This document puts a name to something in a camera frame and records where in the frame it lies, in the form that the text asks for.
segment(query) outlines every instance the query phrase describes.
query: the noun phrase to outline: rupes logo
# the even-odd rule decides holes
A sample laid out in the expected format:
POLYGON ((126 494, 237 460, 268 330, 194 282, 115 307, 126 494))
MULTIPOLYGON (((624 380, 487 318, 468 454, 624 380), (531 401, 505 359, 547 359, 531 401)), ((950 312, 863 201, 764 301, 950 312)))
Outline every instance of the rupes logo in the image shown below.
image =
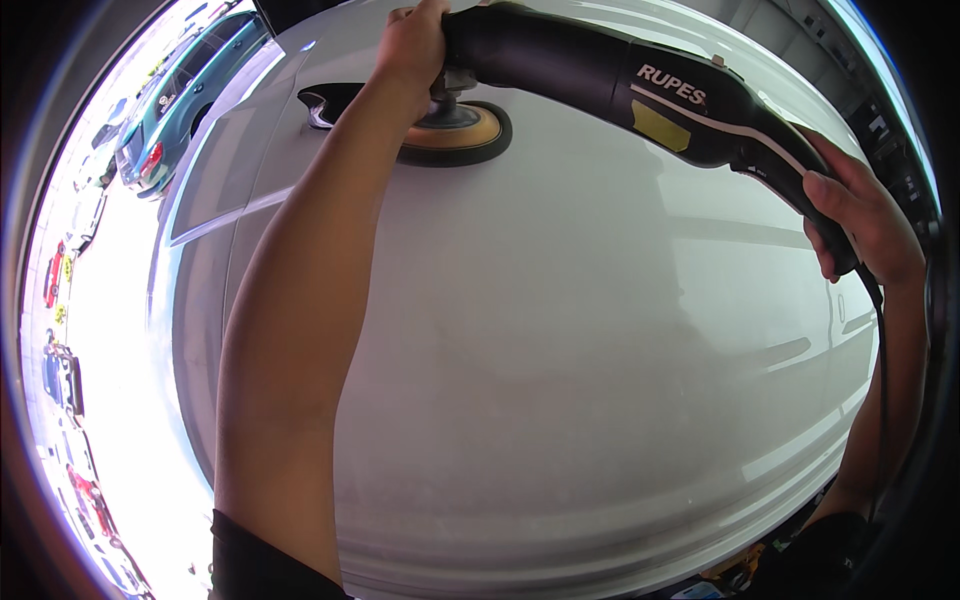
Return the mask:
POLYGON ((702 89, 697 89, 693 85, 685 84, 677 77, 669 73, 663 73, 657 67, 644 64, 636 72, 638 77, 642 77, 654 85, 660 85, 663 89, 677 88, 676 94, 681 98, 689 100, 692 104, 702 105, 707 103, 707 93, 702 89))

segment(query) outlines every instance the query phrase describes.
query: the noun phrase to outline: hand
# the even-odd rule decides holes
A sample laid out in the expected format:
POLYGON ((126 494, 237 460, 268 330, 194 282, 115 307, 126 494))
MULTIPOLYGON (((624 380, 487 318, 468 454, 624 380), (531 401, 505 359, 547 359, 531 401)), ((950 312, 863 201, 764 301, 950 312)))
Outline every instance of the hand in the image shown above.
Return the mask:
POLYGON ((415 8, 396 9, 387 16, 372 81, 390 80, 410 92, 419 120, 430 106, 430 85, 444 66, 446 42, 441 16, 447 0, 420 0, 415 8))
MULTIPOLYGON (((903 211, 870 168, 819 133, 796 127, 840 179, 813 171, 804 174, 804 192, 817 210, 850 233, 860 258, 879 284, 885 288, 923 285, 925 261, 920 242, 903 211)), ((817 253, 824 277, 836 283, 833 256, 808 219, 804 219, 804 232, 817 253)))

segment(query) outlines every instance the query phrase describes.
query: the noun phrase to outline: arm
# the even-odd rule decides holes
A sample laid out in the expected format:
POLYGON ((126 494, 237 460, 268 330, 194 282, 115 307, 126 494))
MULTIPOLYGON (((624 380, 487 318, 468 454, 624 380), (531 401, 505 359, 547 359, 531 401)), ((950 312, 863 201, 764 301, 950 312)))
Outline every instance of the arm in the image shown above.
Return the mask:
MULTIPOLYGON (((878 488, 884 490, 913 442, 923 400, 927 346, 924 255, 906 217, 870 169, 820 134, 802 131, 840 179, 818 178, 807 172, 806 195, 817 209, 851 233, 861 258, 883 286, 888 413, 884 471, 878 488)), ((833 258, 823 240, 809 222, 804 229, 824 277, 835 282, 833 258)), ((867 398, 853 420, 836 481, 804 527, 834 513, 867 516, 870 512, 880 458, 880 384, 877 364, 867 398)))
POLYGON ((423 0, 391 12, 370 80, 260 240, 224 339, 214 504, 337 583, 334 417, 367 308, 380 201, 443 64, 447 10, 423 0))

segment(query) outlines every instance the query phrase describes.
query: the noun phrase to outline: yellow tape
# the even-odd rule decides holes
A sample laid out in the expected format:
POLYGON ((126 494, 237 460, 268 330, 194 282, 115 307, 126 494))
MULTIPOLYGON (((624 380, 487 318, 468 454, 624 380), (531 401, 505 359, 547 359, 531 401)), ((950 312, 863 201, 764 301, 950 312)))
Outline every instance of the yellow tape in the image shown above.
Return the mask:
POLYGON ((690 145, 690 132, 640 102, 631 102, 634 110, 634 129, 674 152, 682 152, 690 145))

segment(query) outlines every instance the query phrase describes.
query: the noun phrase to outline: teal car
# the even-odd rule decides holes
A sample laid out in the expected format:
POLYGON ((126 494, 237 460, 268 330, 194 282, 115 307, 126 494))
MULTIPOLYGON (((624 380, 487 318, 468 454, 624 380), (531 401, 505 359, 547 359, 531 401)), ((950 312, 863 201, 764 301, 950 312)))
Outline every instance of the teal car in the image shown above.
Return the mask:
POLYGON ((178 46, 121 125, 114 151, 120 181, 139 198, 162 196, 204 115, 269 38, 263 19, 247 11, 215 21, 178 46))

